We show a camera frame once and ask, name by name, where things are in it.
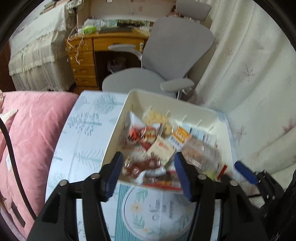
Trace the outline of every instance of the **plastic storage bin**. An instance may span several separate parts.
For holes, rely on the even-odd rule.
[[[222,154],[222,161],[228,165],[226,173],[232,177],[233,163],[227,125],[225,122],[219,120],[215,111],[143,90],[131,90],[128,94],[113,134],[109,140],[106,153],[103,157],[102,166],[110,163],[115,152],[118,150],[118,141],[124,129],[128,111],[133,111],[139,118],[143,118],[144,114],[147,113],[150,108],[162,115],[166,115],[167,112],[170,111],[168,116],[170,120],[189,123],[212,135],[218,135],[217,144]],[[120,177],[119,181],[131,184],[125,177]]]

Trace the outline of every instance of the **chair seat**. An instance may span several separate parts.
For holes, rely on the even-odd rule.
[[[165,93],[160,84],[165,82],[161,76],[147,69],[130,68],[109,75],[103,81],[103,91],[128,93],[132,89],[142,89],[176,98],[175,93]]]

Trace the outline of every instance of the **white tag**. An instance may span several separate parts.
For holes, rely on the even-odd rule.
[[[6,164],[7,164],[8,172],[10,172],[10,170],[11,170],[11,160],[10,160],[9,154],[6,157]]]

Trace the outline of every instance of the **pink blanket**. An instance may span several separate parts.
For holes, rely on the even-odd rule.
[[[49,167],[62,128],[78,96],[68,92],[17,91],[4,93],[3,113],[18,109],[9,135],[26,195],[38,215],[45,202]],[[19,231],[27,237],[34,223],[8,171],[5,148],[0,162],[0,191]],[[25,221],[22,227],[11,209],[12,201]]]

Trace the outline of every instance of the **gray office chair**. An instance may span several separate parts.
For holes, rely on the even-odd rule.
[[[204,21],[211,6],[192,0],[177,0],[176,11]],[[209,50],[214,41],[212,32],[198,22],[184,18],[163,17],[153,25],[143,54],[135,45],[116,44],[108,48],[135,54],[142,68],[129,68],[109,75],[103,91],[128,93],[131,89],[163,94],[176,98],[188,93],[194,82],[185,78],[192,66]]]

